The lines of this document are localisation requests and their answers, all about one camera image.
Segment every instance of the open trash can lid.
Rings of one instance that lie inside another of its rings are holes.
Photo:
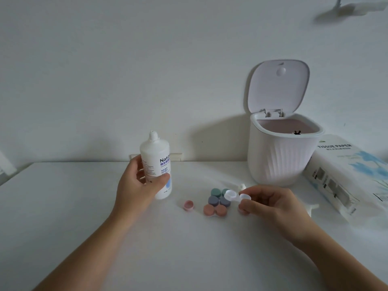
[[[249,86],[249,111],[283,109],[285,113],[294,112],[303,100],[309,77],[310,69],[300,60],[260,63]]]

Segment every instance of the white wall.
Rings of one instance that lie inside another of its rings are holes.
[[[127,160],[155,129],[187,160],[243,160],[247,76],[293,58],[298,112],[386,159],[388,10],[313,22],[335,2],[0,0],[1,151]]]

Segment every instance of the white plastic bottle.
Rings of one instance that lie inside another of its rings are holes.
[[[170,145],[166,140],[161,140],[158,133],[151,131],[147,141],[140,145],[144,175],[147,183],[152,183],[153,179],[165,173],[170,173]],[[164,199],[170,195],[172,189],[171,178],[160,190],[155,198]]]

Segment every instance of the trash can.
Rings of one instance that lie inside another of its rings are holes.
[[[325,132],[318,123],[294,113],[309,77],[307,64],[299,60],[265,61],[252,75],[248,167],[258,183],[293,184]]]

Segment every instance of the hand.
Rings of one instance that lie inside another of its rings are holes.
[[[133,158],[125,169],[117,187],[116,201],[111,216],[131,225],[145,211],[168,182],[168,173],[146,184],[141,156]]]
[[[313,238],[319,227],[290,189],[274,186],[253,186],[240,192],[252,200],[243,199],[240,210],[260,216],[274,225],[281,235],[295,246]]]

